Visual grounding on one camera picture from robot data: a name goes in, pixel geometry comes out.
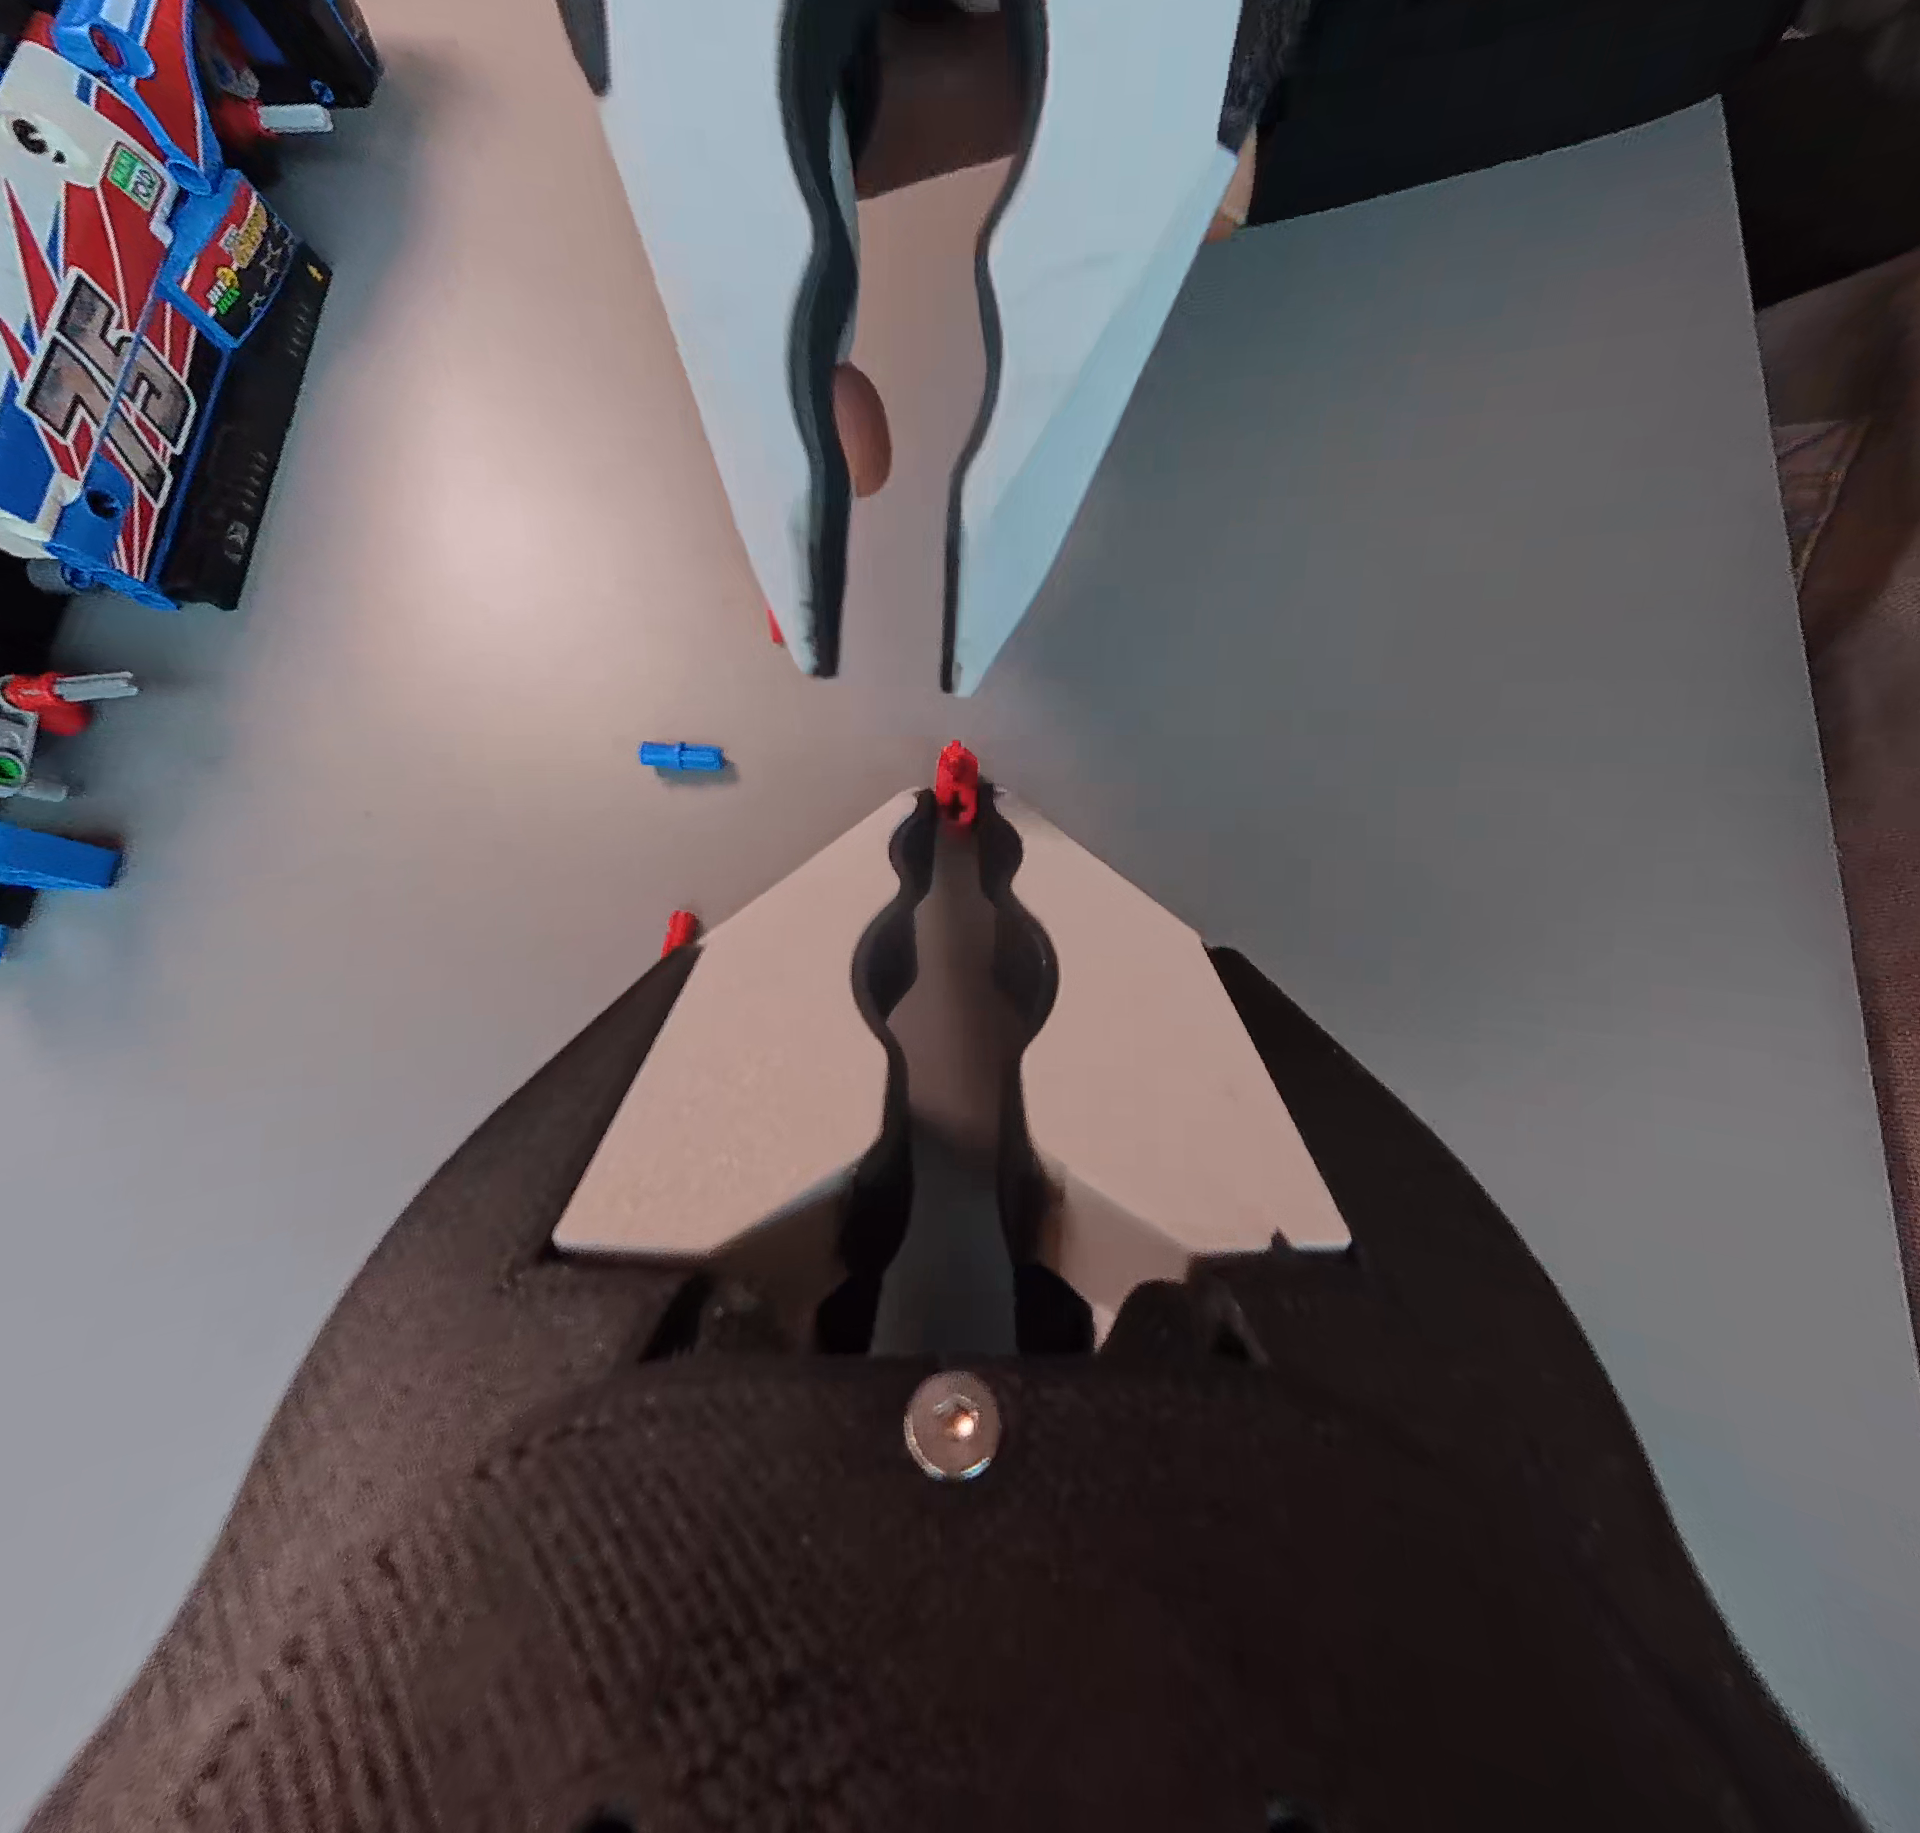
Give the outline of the dark cloth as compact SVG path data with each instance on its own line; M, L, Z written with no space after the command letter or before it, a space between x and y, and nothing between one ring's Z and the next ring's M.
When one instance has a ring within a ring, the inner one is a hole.
M1283 224L1719 104L1758 306L1917 240L1917 0L1313 0L1233 213Z

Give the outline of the blue brick toy race car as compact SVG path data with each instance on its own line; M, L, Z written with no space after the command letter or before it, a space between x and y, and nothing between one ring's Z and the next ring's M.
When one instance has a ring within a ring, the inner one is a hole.
M279 148L380 79L355 0L3 0L7 556L237 607L332 284Z

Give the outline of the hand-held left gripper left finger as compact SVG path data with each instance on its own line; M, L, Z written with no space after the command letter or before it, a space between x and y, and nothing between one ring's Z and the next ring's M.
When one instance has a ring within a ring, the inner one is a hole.
M849 1184L889 1086L856 950L901 896L916 808L898 791L703 939L554 1250L708 1259Z

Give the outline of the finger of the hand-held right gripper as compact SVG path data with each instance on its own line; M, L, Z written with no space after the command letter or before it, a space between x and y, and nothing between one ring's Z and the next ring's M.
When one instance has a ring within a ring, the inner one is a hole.
M607 0L607 141L734 529L812 678L841 671L853 505L834 119L859 28L859 0Z
M982 225L987 379L953 470L943 684L980 690L1066 549L1236 154L1242 0L1001 0L1017 154Z

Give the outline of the grey axle with red connector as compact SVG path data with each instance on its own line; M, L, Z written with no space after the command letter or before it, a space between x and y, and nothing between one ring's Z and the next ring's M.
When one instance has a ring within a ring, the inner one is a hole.
M95 708L128 701L140 694L132 674L8 674L3 678L3 703L8 716L31 718L36 730L58 738L79 738L95 720Z

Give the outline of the blue brick beam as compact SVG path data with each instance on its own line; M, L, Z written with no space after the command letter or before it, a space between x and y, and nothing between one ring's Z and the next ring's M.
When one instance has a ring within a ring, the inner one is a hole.
M123 854L4 822L3 886L31 892L103 892L118 884Z

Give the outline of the person's right hand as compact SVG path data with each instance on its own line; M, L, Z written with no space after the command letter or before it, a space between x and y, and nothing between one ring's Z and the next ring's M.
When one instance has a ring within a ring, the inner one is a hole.
M893 470L893 436L875 381L850 361L834 368L831 406L856 500L877 495Z

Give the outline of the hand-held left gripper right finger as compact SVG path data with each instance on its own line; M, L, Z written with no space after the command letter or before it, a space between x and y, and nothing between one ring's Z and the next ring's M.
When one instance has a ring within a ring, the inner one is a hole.
M976 822L1015 1030L997 1199L1021 1343L1102 1343L1135 1289L1352 1233L1203 937L1038 808Z

